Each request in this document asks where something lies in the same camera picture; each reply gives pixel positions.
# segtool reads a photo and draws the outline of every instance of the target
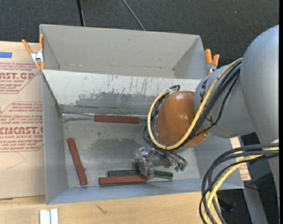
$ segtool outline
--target red stick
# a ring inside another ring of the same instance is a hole
[[[76,172],[77,172],[80,184],[81,186],[86,185],[87,178],[86,178],[85,171],[81,163],[81,159],[80,159],[77,147],[76,147],[76,143],[73,138],[67,139],[67,142],[68,142],[68,146],[69,146],[72,158],[73,158],[73,162],[76,168]]]

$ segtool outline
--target white cardboard box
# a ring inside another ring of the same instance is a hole
[[[45,37],[42,103],[48,204],[200,190],[209,165],[231,149],[229,139],[210,135],[194,148],[181,149],[188,166],[174,173],[172,181],[100,187],[99,177],[132,168],[133,151],[148,146],[141,135],[143,122],[96,123],[93,116],[134,115],[142,120],[154,98],[171,85],[194,91],[207,73],[198,35],[57,25],[41,25],[40,32]],[[70,137],[85,168],[86,187],[80,187],[69,153]],[[222,186],[241,187],[238,172]]]

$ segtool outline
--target cardboard sheet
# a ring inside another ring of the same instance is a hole
[[[41,73],[21,42],[0,52],[12,54],[0,57],[0,199],[44,195]]]

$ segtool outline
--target dark stain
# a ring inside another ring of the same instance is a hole
[[[103,212],[104,215],[107,213],[107,210],[103,210],[103,209],[100,208],[97,204],[96,204],[96,206],[101,210],[101,212]]]

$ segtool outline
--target orange dome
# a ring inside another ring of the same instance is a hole
[[[157,122],[156,136],[166,146],[177,143],[187,132],[194,117],[194,92],[179,91],[169,95],[160,107]],[[184,146],[194,146],[202,142],[208,131],[189,140]]]

